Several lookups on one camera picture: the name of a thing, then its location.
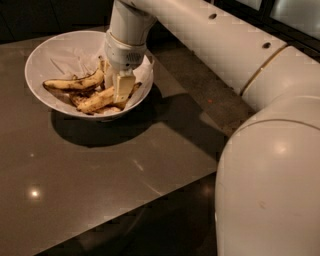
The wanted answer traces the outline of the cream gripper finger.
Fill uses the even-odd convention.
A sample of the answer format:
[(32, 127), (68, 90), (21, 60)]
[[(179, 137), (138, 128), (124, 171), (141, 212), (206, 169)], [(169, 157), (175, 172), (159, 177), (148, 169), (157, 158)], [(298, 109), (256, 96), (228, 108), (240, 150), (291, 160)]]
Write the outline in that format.
[(113, 85), (114, 70), (108, 61), (104, 62), (104, 87), (109, 88)]
[(119, 71), (114, 75), (114, 102), (120, 103), (128, 99), (135, 84), (136, 77), (132, 69)]

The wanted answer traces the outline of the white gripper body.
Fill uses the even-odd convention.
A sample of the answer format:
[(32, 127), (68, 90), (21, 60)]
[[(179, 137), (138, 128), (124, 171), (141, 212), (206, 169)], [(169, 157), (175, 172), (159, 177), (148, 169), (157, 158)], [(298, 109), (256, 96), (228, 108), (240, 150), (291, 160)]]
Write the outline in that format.
[(128, 45), (116, 39), (110, 30), (106, 32), (105, 53), (111, 66), (118, 70), (136, 69), (142, 64), (146, 45)]

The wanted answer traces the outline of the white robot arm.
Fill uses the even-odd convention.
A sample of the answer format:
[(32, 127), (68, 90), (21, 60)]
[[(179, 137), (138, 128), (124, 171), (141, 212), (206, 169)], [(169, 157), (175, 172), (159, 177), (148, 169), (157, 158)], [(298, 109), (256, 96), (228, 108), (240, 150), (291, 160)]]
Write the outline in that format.
[(219, 161), (218, 256), (320, 256), (318, 62), (204, 0), (114, 0), (114, 68), (141, 63), (156, 21), (255, 111)]

